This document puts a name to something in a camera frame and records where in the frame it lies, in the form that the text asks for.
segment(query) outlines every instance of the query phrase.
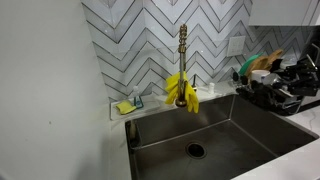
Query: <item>cabinet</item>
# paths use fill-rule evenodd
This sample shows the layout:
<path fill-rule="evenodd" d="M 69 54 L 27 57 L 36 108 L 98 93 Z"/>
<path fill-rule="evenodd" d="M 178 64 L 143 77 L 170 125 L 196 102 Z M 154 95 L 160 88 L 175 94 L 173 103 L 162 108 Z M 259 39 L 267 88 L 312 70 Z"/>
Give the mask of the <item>cabinet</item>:
<path fill-rule="evenodd" d="M 320 0 L 253 0 L 251 26 L 320 25 Z"/>

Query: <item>stainless steel sink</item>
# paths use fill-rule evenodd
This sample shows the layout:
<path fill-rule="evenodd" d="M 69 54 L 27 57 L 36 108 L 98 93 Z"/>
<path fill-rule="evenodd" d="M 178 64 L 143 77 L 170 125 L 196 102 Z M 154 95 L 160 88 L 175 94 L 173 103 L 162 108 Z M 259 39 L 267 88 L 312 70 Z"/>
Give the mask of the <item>stainless steel sink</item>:
<path fill-rule="evenodd" d="M 318 138 L 237 95 L 126 123 L 132 179 L 231 179 Z"/>

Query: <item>herringbone tile backsplash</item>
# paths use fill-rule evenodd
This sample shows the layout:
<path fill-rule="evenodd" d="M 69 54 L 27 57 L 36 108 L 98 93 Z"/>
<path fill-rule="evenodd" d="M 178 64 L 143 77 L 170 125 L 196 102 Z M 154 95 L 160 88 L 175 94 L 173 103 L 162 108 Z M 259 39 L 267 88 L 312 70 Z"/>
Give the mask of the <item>herringbone tile backsplash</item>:
<path fill-rule="evenodd" d="M 187 75 L 196 84 L 230 78 L 251 55 L 278 48 L 299 58 L 311 28 L 250 27 L 251 0 L 82 0 L 111 101 L 166 93 L 178 72 L 179 27 L 188 26 Z M 226 57 L 228 41 L 246 36 L 243 55 Z"/>

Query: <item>white wall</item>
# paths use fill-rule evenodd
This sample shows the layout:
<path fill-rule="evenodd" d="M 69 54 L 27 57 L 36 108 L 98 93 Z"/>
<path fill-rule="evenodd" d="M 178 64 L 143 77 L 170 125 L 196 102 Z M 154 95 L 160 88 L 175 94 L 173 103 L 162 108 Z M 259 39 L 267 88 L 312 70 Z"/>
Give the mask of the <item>white wall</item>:
<path fill-rule="evenodd" d="M 107 179 L 107 94 L 79 0 L 0 1 L 0 179 Z"/>

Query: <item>wall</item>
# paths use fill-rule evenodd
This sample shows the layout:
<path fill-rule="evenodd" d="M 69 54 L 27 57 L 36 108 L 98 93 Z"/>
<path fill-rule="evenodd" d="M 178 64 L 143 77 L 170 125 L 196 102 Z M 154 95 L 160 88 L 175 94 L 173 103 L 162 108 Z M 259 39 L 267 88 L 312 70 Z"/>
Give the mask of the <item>wall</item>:
<path fill-rule="evenodd" d="M 79 0 L 0 2 L 0 179 L 107 179 L 107 93 Z"/>
<path fill-rule="evenodd" d="M 178 29 L 188 26 L 187 74 L 205 85 L 230 78 L 253 54 L 277 48 L 299 57 L 310 29 L 249 27 L 251 0 L 82 0 L 111 101 L 165 93 L 178 71 Z M 246 36 L 243 55 L 226 57 L 229 37 Z"/>

